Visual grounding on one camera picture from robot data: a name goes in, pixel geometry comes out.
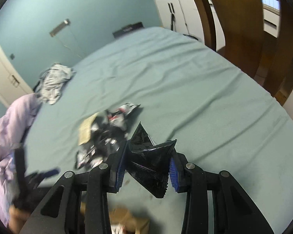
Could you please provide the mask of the person's left hand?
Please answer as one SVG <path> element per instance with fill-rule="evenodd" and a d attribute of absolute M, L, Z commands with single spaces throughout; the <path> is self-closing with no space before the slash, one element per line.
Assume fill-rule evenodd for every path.
<path fill-rule="evenodd" d="M 8 228 L 12 233 L 19 234 L 31 213 L 26 210 L 16 208 L 14 205 L 12 205 L 9 208 L 9 214 L 10 219 L 8 222 Z"/>

